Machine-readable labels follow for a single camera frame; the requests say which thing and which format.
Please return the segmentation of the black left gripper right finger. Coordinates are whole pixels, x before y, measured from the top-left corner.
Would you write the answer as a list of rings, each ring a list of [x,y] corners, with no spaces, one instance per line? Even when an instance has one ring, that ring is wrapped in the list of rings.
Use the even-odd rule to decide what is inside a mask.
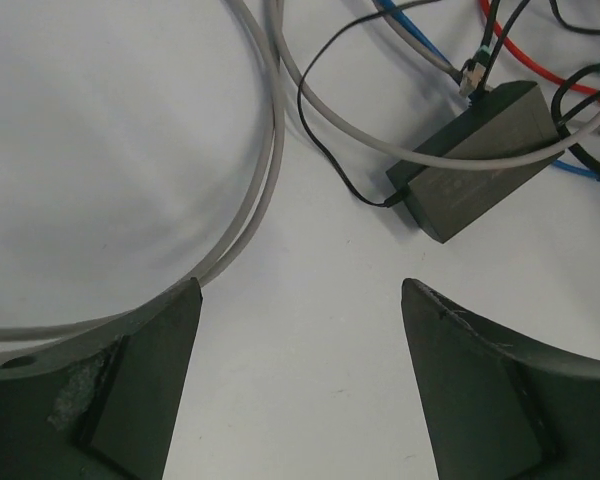
[[[600,360],[527,337],[416,279],[409,353],[441,479],[600,479]]]

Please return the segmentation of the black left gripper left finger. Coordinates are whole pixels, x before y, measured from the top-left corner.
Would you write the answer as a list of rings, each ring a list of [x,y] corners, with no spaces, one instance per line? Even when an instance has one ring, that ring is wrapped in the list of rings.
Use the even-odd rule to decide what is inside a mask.
[[[0,479],[160,479],[202,306],[191,278],[0,362]]]

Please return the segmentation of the black ethernet cable teal plug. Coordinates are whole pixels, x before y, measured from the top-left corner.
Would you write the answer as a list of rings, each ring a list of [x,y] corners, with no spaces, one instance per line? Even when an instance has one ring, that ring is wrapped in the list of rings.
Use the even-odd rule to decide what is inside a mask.
[[[478,2],[478,6],[485,17],[486,22],[492,23],[491,27],[485,27],[485,33],[487,34],[487,45],[489,47],[495,46],[493,37],[500,39],[503,35],[503,27],[496,20],[498,9],[497,4],[498,1],[484,0]],[[541,78],[548,80],[549,82],[558,86],[562,85],[565,82],[564,78],[554,74],[553,72],[549,71],[548,69],[535,62],[531,57],[526,55],[521,49],[519,49],[514,44],[513,41],[509,40],[508,38],[504,40],[503,46],[518,62],[520,62],[523,66],[531,70],[533,73],[539,75]],[[576,83],[574,86],[571,86],[570,90],[583,94],[587,98],[599,93],[598,89],[579,83]],[[600,176],[586,167],[578,167],[563,162],[561,160],[556,160],[553,163],[553,166],[561,171],[600,182]]]

